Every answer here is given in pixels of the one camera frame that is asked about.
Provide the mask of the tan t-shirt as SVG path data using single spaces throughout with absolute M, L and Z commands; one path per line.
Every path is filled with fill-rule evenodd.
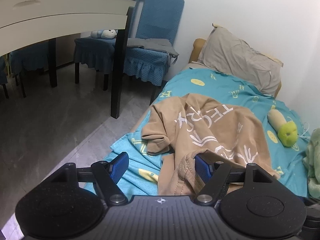
M 261 121 L 250 109 L 200 94 L 166 98 L 150 108 L 142 128 L 147 153 L 163 154 L 158 194 L 196 195 L 204 182 L 196 174 L 198 154 L 233 167 L 256 163 L 279 179 L 272 168 Z

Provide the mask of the teal patterned bed sheet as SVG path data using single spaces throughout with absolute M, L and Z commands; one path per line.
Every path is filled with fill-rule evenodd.
M 116 141 L 107 156 L 122 152 L 129 166 L 118 182 L 134 195 L 196 195 L 204 180 L 195 157 L 235 167 L 256 163 L 294 194 L 308 195 L 303 164 L 307 142 L 284 146 L 268 122 L 271 110 L 303 131 L 299 116 L 253 84 L 210 69 L 189 68 L 170 80 L 134 132 Z

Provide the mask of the green and beige plush toy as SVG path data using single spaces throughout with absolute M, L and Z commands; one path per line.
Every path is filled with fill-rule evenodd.
M 298 128 L 294 121 L 286 121 L 283 114 L 277 109 L 271 109 L 267 114 L 267 119 L 283 146 L 292 147 L 297 142 Z

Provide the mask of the green fleece blanket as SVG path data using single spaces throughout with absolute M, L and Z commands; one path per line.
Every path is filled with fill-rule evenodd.
M 306 157 L 303 158 L 303 164 L 308 170 L 308 191 L 310 196 L 319 199 L 320 197 L 320 132 L 319 128 L 315 129 L 307 144 L 305 153 Z

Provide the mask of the blue chair behind table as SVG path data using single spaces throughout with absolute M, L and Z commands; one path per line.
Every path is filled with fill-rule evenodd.
M 91 38 L 90 35 L 89 37 L 81 37 L 74 40 L 74 79 L 76 84 L 80 83 L 80 64 L 85 64 L 88 68 L 103 73 L 103 90 L 108 90 L 109 75 L 113 67 L 116 38 L 107 40 Z

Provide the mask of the grey pillow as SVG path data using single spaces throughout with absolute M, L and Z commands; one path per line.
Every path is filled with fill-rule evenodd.
M 214 27 L 197 61 L 218 72 L 246 80 L 263 94 L 276 97 L 280 90 L 283 63 L 253 49 L 224 27 Z

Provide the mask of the grey cloth on chair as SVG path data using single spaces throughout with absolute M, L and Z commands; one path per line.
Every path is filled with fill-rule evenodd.
M 167 53 L 171 58 L 174 59 L 174 64 L 179 56 L 179 53 L 173 48 L 172 44 L 168 39 L 164 38 L 129 38 L 127 41 L 128 48 L 142 48 L 146 50 L 159 51 Z

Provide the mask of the small white plush toy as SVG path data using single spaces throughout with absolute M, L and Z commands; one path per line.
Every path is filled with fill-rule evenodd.
M 91 38 L 102 38 L 111 40 L 116 38 L 117 31 L 114 29 L 96 30 L 91 32 Z

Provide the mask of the white table with black legs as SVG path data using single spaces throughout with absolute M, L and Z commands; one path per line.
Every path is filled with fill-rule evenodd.
M 56 38 L 117 29 L 112 67 L 111 116 L 119 117 L 126 44 L 137 0 L 1 0 L 1 55 L 49 42 L 49 79 L 57 86 Z

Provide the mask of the blue chair near wall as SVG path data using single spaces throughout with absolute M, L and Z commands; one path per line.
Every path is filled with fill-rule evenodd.
M 144 0 L 136 35 L 127 41 L 124 73 L 153 85 L 150 103 L 179 53 L 173 45 L 184 0 Z

